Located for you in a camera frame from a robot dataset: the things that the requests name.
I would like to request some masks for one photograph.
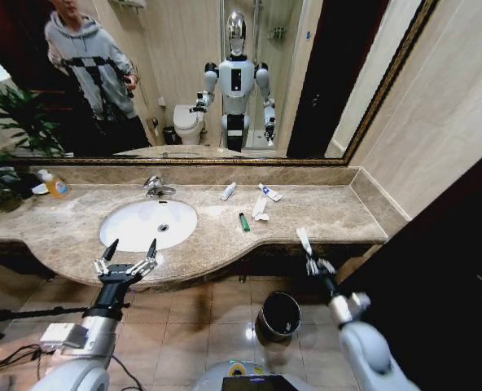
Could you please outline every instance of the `gray hoodie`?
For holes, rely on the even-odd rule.
[[[47,22],[44,33],[49,43],[48,57],[50,62],[58,69],[67,73],[61,61],[73,58],[102,57],[114,61],[118,69],[125,75],[134,74],[133,65],[129,59],[118,48],[111,35],[93,18],[82,15],[84,24],[80,31],[69,30],[58,12],[51,13],[50,21]],[[83,59],[84,65],[94,65],[92,59]],[[100,90],[95,85],[90,74],[85,68],[72,68],[84,91],[85,98],[89,101],[94,114],[100,120],[105,119],[103,115],[103,105]],[[99,66],[100,75],[103,81],[103,89],[106,93],[107,101],[115,103],[116,106],[127,116],[136,116],[133,101],[127,96],[127,89],[122,80],[116,76],[116,72],[111,65]]]

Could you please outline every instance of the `faucet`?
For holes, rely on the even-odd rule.
[[[160,177],[153,175],[143,183],[143,188],[147,190],[146,197],[154,198],[155,196],[161,197],[164,194],[174,194],[176,189],[163,185],[163,181]]]

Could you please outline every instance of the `yellow label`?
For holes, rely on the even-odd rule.
[[[228,368],[228,376],[246,376],[247,370],[244,365],[236,363]]]

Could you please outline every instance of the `toilet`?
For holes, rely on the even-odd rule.
[[[190,104],[177,104],[174,108],[174,130],[184,145],[197,145],[204,125],[203,112],[191,112]]]

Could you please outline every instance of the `mirror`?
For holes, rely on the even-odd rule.
[[[397,3],[0,0],[0,148],[347,164],[433,2]]]

